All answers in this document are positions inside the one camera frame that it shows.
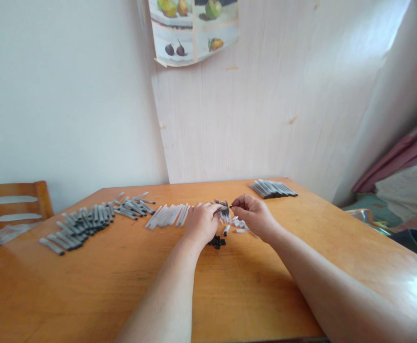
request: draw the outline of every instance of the hand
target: hand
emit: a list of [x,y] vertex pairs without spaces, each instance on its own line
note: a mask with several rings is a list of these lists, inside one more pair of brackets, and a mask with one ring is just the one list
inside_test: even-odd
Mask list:
[[266,243],[271,243],[277,230],[284,230],[275,220],[265,202],[244,194],[235,199],[231,207],[239,220]]
[[217,210],[219,209],[226,209],[226,206],[199,202],[195,207],[191,207],[188,211],[188,224],[184,238],[199,244],[202,250],[217,233],[219,223]]

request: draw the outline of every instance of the pile of pens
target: pile of pens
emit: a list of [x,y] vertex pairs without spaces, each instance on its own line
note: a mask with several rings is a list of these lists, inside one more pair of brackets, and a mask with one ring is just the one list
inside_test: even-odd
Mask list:
[[263,199],[297,196],[296,193],[283,183],[270,180],[255,180],[255,182],[250,185],[250,188],[258,193]]
[[154,201],[141,199],[145,195],[147,195],[149,192],[145,192],[137,197],[134,197],[132,199],[129,199],[129,197],[126,197],[122,202],[119,202],[118,200],[124,195],[124,192],[121,193],[114,201],[113,203],[119,205],[114,206],[113,210],[115,213],[121,214],[125,217],[131,218],[132,220],[138,220],[138,217],[146,217],[147,213],[150,213],[151,215],[155,214],[155,210],[150,208],[147,203],[156,204]]
[[56,222],[56,225],[61,228],[61,231],[55,234],[50,234],[46,238],[40,238],[39,243],[47,246],[56,254],[62,256],[65,254],[64,250],[72,251],[83,246],[83,243],[94,236],[101,230],[113,223],[115,213],[119,213],[126,217],[137,220],[138,217],[146,217],[147,213],[154,214],[155,211],[150,208],[147,203],[155,204],[155,202],[141,199],[147,195],[145,192],[137,197],[129,200],[129,197],[123,202],[118,200],[124,195],[122,192],[112,201],[101,205],[94,205],[88,211],[86,207],[80,208],[79,212],[73,212],[67,215],[63,213],[64,222]]
[[221,215],[219,216],[219,221],[225,225],[231,221],[231,213],[229,212],[229,204],[228,201],[220,202],[218,199],[215,199],[215,203],[219,203],[224,205],[226,208],[224,210],[220,210]]
[[56,222],[61,231],[50,234],[47,238],[41,238],[39,242],[56,254],[64,255],[64,250],[72,251],[83,246],[89,236],[94,236],[113,223],[113,212],[110,204],[94,205],[88,211],[86,207],[80,208],[79,213],[69,215],[63,213],[65,222]]
[[185,224],[186,217],[188,216],[190,206],[188,203],[186,205],[171,205],[170,207],[165,204],[164,206],[159,206],[156,210],[156,213],[150,218],[147,224],[145,224],[146,228],[150,230],[154,230],[157,226],[159,227],[166,227],[169,225],[173,225],[175,220],[175,227],[182,228]]

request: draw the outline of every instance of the chair backrest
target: chair backrest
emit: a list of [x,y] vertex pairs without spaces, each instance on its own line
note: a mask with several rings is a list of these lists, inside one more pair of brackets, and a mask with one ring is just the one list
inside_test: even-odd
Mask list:
[[0,229],[5,225],[30,224],[40,222],[53,216],[50,196],[48,195],[47,183],[38,181],[35,183],[7,183],[0,184],[0,197],[31,196],[37,198],[33,202],[15,202],[0,204],[0,217],[9,214],[33,213],[42,218],[21,219],[8,222],[0,222]]

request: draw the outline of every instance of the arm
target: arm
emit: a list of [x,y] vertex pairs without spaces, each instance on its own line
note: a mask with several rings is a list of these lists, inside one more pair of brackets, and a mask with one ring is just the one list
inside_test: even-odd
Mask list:
[[130,316],[117,343],[190,342],[194,271],[200,252],[218,228],[219,204],[197,204],[188,212],[187,230],[153,285]]
[[277,252],[330,341],[417,342],[416,322],[285,230],[264,202],[245,194],[232,210]]

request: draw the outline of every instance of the plastic bag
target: plastic bag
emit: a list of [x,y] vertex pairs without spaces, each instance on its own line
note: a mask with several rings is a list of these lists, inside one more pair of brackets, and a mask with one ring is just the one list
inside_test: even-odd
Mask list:
[[24,234],[40,223],[42,222],[36,222],[33,224],[6,225],[4,228],[0,229],[0,246],[10,242],[12,239],[17,238],[21,234]]

